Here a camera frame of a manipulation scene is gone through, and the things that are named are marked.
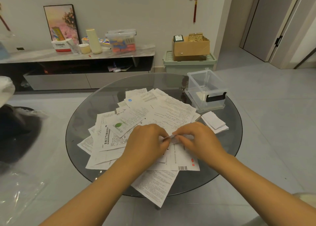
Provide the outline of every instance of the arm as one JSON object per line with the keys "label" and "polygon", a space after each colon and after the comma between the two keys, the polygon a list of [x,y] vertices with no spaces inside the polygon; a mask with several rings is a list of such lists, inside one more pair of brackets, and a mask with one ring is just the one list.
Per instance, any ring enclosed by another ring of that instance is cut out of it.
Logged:
{"label": "arm", "polygon": [[[213,131],[199,123],[173,134],[198,158],[222,175],[269,225],[315,225],[316,209],[255,173],[222,148]],[[193,135],[189,140],[183,134]]]}
{"label": "arm", "polygon": [[136,126],[123,155],[96,181],[47,218],[41,226],[102,225],[122,193],[167,150],[170,139],[156,124]]}

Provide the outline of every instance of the green storage bin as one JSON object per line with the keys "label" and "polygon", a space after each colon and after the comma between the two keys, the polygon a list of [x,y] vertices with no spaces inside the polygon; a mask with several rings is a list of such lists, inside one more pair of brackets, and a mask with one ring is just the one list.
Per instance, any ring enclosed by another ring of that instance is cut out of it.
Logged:
{"label": "green storage bin", "polygon": [[206,60],[174,61],[172,51],[167,51],[165,53],[163,62],[167,73],[181,74],[186,76],[189,72],[196,72],[206,69],[213,70],[213,66],[216,64],[217,60],[212,54],[209,54],[206,57]]}

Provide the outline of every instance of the green plastic bin lid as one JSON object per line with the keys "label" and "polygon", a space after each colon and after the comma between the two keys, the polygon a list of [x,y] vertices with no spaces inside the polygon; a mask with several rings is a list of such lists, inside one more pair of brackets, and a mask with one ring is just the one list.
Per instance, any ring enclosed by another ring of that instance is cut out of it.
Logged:
{"label": "green plastic bin lid", "polygon": [[167,51],[165,57],[163,58],[163,63],[165,65],[203,65],[203,64],[216,64],[217,60],[212,55],[206,56],[206,60],[188,60],[188,61],[174,61],[172,51]]}

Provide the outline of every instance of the forearm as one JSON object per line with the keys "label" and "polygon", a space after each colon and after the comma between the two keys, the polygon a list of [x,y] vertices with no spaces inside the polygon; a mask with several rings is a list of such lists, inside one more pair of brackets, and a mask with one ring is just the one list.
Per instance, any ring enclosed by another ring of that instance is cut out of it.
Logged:
{"label": "forearm", "polygon": [[316,209],[258,175],[235,157],[223,157],[215,170],[269,225],[314,225]]}
{"label": "forearm", "polygon": [[122,193],[141,172],[118,159],[102,176],[41,225],[102,225]]}

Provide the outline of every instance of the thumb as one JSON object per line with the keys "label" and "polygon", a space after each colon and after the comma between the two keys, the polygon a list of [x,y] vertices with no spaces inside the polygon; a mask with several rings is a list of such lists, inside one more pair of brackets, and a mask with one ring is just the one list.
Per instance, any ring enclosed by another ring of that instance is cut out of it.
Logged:
{"label": "thumb", "polygon": [[164,152],[167,150],[167,148],[169,147],[170,141],[171,139],[167,138],[160,144],[161,154],[164,154]]}
{"label": "thumb", "polygon": [[177,135],[175,136],[175,138],[179,140],[186,148],[188,148],[189,150],[193,150],[194,144],[191,140],[187,139],[182,135]]}

